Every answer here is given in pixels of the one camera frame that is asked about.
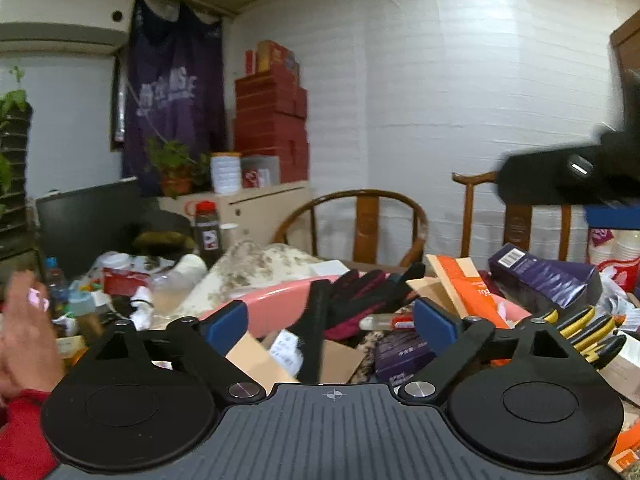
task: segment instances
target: cardboard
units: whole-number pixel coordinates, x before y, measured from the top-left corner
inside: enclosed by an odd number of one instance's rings
[[[640,404],[640,341],[628,334],[625,336],[622,350],[600,371],[600,375],[620,395]]]
[[[271,348],[279,332],[271,332],[262,340],[262,347],[266,351]],[[355,348],[341,345],[335,341],[325,339],[322,343],[322,367],[320,368],[320,383],[344,384],[351,379],[365,353]]]
[[[276,383],[298,382],[287,374],[271,358],[269,352],[249,333],[240,338],[240,341],[229,351],[226,358],[254,381],[261,384],[268,394],[271,393],[273,385]]]
[[[458,316],[458,311],[453,305],[451,298],[447,294],[447,291],[445,290],[439,278],[419,278],[418,280],[407,280],[406,284],[409,285],[413,290],[415,290],[420,297],[428,298],[450,314]]]
[[[632,294],[631,292],[628,292],[626,294],[626,297],[631,303],[634,304],[634,307],[640,308],[640,301],[638,301],[638,298],[636,298],[634,294]]]
[[[470,258],[459,258],[459,260],[465,260],[465,259],[470,260]],[[453,307],[455,308],[456,315],[460,319],[463,319],[464,317],[468,316],[468,312],[466,311],[465,304],[463,303],[462,299],[456,292],[455,287],[451,283],[451,280],[447,276],[447,273],[443,269],[442,265],[438,261],[438,257],[435,254],[427,254],[427,261],[429,262],[431,269],[433,269],[433,272],[442,282],[442,286],[444,287],[444,290],[447,292],[447,295],[450,298],[450,302],[453,304]]]
[[[75,335],[72,337],[59,337],[56,339],[56,345],[58,346],[58,352],[63,359],[71,359],[76,352],[86,348],[84,344],[84,338],[81,335]]]

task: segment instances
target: purple hanging cloth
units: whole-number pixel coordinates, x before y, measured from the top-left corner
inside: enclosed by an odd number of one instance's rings
[[[186,144],[194,160],[226,150],[222,20],[207,25],[180,4],[178,20],[168,22],[136,0],[127,64],[135,96],[127,96],[122,175],[154,196],[159,175],[146,170],[146,143],[156,130]]]

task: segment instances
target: brown wooden chair back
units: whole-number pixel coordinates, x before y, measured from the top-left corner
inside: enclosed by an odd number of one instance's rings
[[[474,189],[479,184],[495,182],[495,171],[478,175],[465,176],[451,173],[451,179],[465,186],[465,209],[462,215],[462,246],[460,257],[469,256],[471,244],[471,222],[474,214]],[[530,205],[505,204],[504,209],[504,234],[502,243],[511,243],[523,251],[529,251],[531,242],[531,219],[533,208]],[[561,206],[560,219],[560,249],[558,260],[565,261],[569,251],[569,236],[571,234],[571,206]]]
[[[274,243],[286,244],[287,229],[296,221],[303,213],[309,211],[311,215],[311,253],[318,256],[318,228],[316,226],[317,205],[339,198],[356,197],[356,230],[353,240],[353,256],[354,262],[363,264],[375,264],[376,255],[378,254],[378,215],[380,209],[380,197],[392,198],[407,204],[414,212],[413,224],[413,245],[407,251],[400,262],[401,267],[407,267],[414,262],[422,260],[422,252],[424,250],[424,241],[426,240],[427,217],[423,209],[409,197],[392,191],[383,191],[381,189],[352,189],[348,191],[339,191],[318,197],[305,205],[300,206],[291,213],[282,222],[275,236]]]

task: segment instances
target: plastic bag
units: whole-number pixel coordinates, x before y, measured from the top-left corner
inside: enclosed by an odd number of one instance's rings
[[[602,294],[596,305],[596,317],[604,314],[626,316],[627,312],[635,308],[628,300],[626,292],[615,282],[615,274],[614,267],[607,267],[600,273]]]

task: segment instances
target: metal knob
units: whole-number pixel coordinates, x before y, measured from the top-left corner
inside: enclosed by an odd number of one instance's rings
[[[260,386],[255,383],[236,383],[229,386],[229,395],[236,399],[250,399],[260,393]]]
[[[413,383],[405,384],[404,390],[412,397],[429,397],[436,392],[436,387],[425,381],[414,381]]]

